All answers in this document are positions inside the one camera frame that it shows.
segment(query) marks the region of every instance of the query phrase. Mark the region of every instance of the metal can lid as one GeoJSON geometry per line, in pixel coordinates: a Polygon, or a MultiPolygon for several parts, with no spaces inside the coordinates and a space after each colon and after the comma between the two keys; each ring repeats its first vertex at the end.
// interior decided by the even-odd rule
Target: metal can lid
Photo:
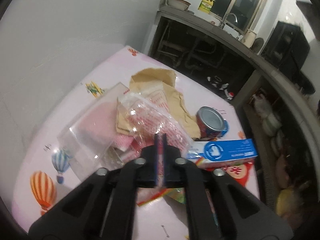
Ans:
{"type": "Polygon", "coordinates": [[[198,111],[198,116],[205,126],[214,131],[222,131],[225,128],[223,117],[211,107],[201,107],[198,111]]]}

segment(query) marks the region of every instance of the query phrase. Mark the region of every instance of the toothpaste box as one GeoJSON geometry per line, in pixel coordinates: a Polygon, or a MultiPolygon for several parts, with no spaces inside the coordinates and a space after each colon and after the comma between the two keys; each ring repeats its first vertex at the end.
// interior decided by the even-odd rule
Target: toothpaste box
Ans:
{"type": "Polygon", "coordinates": [[[201,168],[234,166],[253,161],[257,151],[251,139],[193,142],[186,159],[201,168]]]}

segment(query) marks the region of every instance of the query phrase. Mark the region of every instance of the tin can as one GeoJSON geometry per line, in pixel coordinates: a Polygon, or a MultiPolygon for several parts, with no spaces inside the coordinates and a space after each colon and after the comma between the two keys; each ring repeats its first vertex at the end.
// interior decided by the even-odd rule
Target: tin can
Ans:
{"type": "Polygon", "coordinates": [[[222,131],[225,129],[225,122],[217,110],[203,106],[198,110],[196,117],[201,138],[216,138],[221,136],[222,131]]]}

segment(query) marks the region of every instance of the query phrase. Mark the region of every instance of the crumpled brown paper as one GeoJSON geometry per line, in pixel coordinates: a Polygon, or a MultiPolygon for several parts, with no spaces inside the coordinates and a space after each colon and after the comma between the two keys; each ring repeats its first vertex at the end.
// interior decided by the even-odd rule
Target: crumpled brown paper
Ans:
{"type": "MultiPolygon", "coordinates": [[[[129,89],[131,92],[141,92],[162,83],[171,116],[183,126],[191,138],[200,138],[199,127],[187,111],[182,93],[174,88],[175,80],[176,74],[173,70],[147,68],[131,76],[129,89]]],[[[119,112],[116,130],[119,133],[132,134],[130,125],[119,112]]]]}

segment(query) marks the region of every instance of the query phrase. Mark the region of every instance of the pink tablecloth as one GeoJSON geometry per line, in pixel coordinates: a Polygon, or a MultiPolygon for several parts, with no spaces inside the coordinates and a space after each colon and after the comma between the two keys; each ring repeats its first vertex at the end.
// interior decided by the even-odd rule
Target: pink tablecloth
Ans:
{"type": "MultiPolygon", "coordinates": [[[[76,114],[95,100],[94,96],[87,92],[85,84],[94,81],[101,88],[111,88],[121,82],[129,86],[133,74],[150,67],[169,69],[160,62],[134,52],[130,47],[125,47],[89,73],[46,119],[30,144],[14,189],[12,215],[23,229],[28,231],[31,224],[40,217],[40,205],[30,188],[30,176],[35,171],[43,171],[52,178],[57,191],[56,202],[80,183],[73,171],[68,169],[63,175],[64,183],[58,184],[57,171],[52,165],[51,155],[54,149],[59,148],[57,141],[59,132],[76,114]]],[[[243,133],[242,127],[234,108],[228,102],[178,72],[176,89],[183,93],[186,108],[192,115],[201,106],[213,107],[220,111],[230,125],[230,130],[223,139],[240,139],[239,135],[243,133]]],[[[246,187],[259,197],[254,169],[249,171],[246,187]]],[[[188,235],[185,216],[185,210],[180,203],[164,198],[157,199],[137,207],[134,234],[138,236],[138,239],[163,240],[165,234],[162,225],[164,225],[170,237],[185,239],[184,236],[188,235]]]]}

